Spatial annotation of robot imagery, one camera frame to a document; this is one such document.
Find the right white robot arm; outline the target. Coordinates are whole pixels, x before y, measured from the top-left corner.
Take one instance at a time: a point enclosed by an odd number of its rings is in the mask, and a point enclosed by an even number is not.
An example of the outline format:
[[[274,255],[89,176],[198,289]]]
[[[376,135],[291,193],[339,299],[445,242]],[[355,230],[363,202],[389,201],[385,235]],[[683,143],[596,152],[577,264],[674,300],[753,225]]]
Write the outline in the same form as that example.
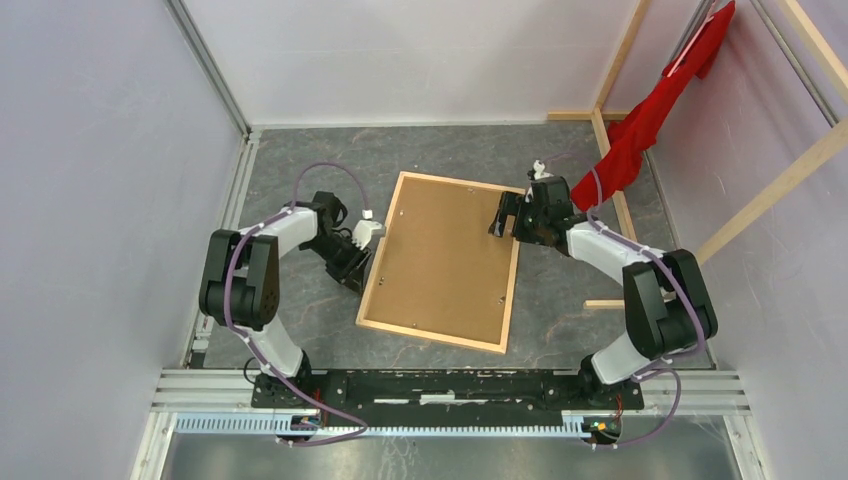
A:
[[[501,195],[489,232],[551,247],[607,275],[622,288],[625,331],[581,364],[580,400],[602,408],[618,385],[641,379],[678,357],[702,351],[718,320],[700,266],[685,249],[662,251],[618,234],[594,214],[579,213],[562,177]]]

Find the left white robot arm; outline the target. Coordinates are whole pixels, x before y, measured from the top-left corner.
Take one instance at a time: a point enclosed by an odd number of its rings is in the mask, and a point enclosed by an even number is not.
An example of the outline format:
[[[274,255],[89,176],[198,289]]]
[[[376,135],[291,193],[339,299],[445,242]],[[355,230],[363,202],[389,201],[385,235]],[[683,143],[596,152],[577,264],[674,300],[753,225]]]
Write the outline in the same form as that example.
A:
[[[343,225],[348,210],[330,192],[296,202],[264,222],[241,230],[219,229],[210,236],[199,288],[199,308],[229,329],[258,361],[261,371],[279,377],[275,392],[290,407],[306,405],[314,394],[306,353],[287,333],[278,311],[282,303],[280,260],[293,251],[311,251],[338,284],[360,294],[372,242],[385,233],[364,210],[353,228]]]

